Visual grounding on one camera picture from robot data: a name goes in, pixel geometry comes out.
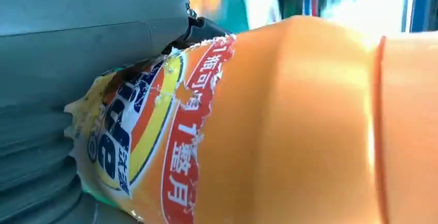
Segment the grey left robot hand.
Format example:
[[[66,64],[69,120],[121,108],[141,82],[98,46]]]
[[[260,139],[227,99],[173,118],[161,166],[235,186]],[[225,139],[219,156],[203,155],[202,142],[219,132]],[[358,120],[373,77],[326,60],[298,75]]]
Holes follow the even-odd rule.
[[[225,33],[189,0],[1,0],[1,107],[65,105],[100,73]]]

